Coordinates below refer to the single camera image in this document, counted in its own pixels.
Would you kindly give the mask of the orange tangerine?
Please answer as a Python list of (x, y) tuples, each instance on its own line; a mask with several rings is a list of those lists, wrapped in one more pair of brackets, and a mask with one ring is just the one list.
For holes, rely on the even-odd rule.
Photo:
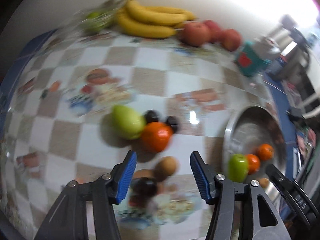
[(274, 156), (274, 148), (269, 144), (262, 144), (257, 149), (257, 156), (261, 161), (268, 161)]
[(140, 136), (143, 147), (152, 153), (159, 153), (166, 149), (173, 130), (163, 122), (151, 122), (147, 124)]

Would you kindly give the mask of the orange with sticker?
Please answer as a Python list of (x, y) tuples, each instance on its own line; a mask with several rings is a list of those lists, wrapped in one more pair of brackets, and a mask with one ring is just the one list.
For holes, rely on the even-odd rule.
[(255, 154), (247, 154), (248, 161), (248, 175), (257, 173), (260, 170), (260, 159)]

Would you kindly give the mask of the dark plum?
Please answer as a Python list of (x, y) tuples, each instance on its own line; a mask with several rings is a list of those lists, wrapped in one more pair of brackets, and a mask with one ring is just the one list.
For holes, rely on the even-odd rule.
[(159, 122), (160, 121), (160, 114), (156, 110), (148, 110), (144, 114), (144, 119), (147, 124), (153, 123), (153, 122)]
[(157, 194), (157, 181), (154, 178), (142, 177), (134, 181), (132, 190), (145, 198), (151, 198)]
[(176, 134), (180, 129), (180, 123), (175, 116), (168, 116), (165, 123), (172, 129), (172, 132)]

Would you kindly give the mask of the checkered printed tablecloth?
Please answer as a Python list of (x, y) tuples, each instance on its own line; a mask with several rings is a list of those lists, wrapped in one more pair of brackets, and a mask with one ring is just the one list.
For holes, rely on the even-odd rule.
[(231, 115), (268, 109), (285, 141), (295, 138), (280, 83), (249, 79), (218, 46), (191, 48), (177, 39), (120, 34), (31, 40), (1, 85), (1, 211), (33, 239), (65, 185), (110, 172), (129, 150), (140, 184), (115, 207), (123, 239), (204, 239), (211, 207), (189, 166), (198, 151), (221, 170)]

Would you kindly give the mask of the teal box with red crab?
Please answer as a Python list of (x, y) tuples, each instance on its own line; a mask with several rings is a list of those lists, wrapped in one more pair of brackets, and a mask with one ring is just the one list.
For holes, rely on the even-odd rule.
[(268, 68), (270, 60), (262, 60), (252, 49), (253, 43), (246, 41), (235, 57), (235, 64), (246, 77), (253, 77), (258, 72)]

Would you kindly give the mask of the stainless steel kettle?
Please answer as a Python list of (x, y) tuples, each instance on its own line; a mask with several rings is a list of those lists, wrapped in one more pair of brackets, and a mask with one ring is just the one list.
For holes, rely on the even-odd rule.
[(295, 75), (301, 75), (310, 68), (310, 44), (304, 35), (295, 27), (290, 30), (291, 42), (275, 59), (273, 80), (289, 79)]

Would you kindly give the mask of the far red apple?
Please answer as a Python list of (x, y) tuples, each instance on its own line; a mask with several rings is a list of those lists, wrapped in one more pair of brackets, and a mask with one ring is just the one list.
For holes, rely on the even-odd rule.
[(234, 29), (222, 31), (220, 44), (227, 51), (236, 51), (242, 44), (242, 36)]

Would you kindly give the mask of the red apple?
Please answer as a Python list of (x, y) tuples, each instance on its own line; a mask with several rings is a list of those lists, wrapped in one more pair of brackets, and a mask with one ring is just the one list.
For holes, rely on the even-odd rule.
[(222, 32), (223, 32), (222, 28), (212, 20), (205, 20), (203, 21), (203, 24), (206, 25), (210, 30), (210, 34), (211, 34), (210, 43), (219, 42), (222, 37)]
[(210, 40), (210, 29), (201, 22), (186, 23), (181, 32), (181, 41), (189, 46), (201, 47)]
[(242, 36), (234, 29), (222, 31), (220, 44), (227, 51), (236, 51), (242, 44)]

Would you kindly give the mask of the front red apple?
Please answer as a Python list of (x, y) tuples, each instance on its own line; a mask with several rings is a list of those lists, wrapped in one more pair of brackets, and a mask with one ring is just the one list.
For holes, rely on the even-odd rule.
[(186, 23), (181, 32), (181, 41), (189, 46), (201, 47), (210, 40), (210, 29), (201, 22)]

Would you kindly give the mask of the middle red apple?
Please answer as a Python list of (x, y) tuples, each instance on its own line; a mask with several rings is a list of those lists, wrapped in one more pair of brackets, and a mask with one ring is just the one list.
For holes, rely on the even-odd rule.
[(210, 34), (211, 34), (210, 43), (219, 42), (222, 37), (222, 32), (223, 32), (222, 28), (212, 20), (205, 20), (203, 21), (203, 24), (206, 25), (210, 30)]

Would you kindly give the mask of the white power adapter lamp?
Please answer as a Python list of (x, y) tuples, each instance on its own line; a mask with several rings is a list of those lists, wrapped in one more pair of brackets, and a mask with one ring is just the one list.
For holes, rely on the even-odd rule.
[(284, 15), (275, 28), (254, 41), (253, 51), (260, 59), (273, 61), (293, 41), (291, 30), (295, 26), (295, 20), (290, 15)]

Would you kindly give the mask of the yellow banana bunch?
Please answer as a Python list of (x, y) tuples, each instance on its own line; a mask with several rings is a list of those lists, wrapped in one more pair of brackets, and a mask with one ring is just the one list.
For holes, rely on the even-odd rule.
[(185, 22), (193, 21), (196, 15), (174, 7), (146, 7), (138, 0), (124, 0), (116, 12), (116, 23), (126, 35), (166, 39), (176, 35)]

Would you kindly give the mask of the clear box of green fruit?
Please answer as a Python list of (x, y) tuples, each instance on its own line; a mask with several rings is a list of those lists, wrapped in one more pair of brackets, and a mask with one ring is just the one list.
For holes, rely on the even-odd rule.
[(96, 35), (116, 23), (116, 6), (98, 7), (80, 12), (79, 26), (86, 35)]

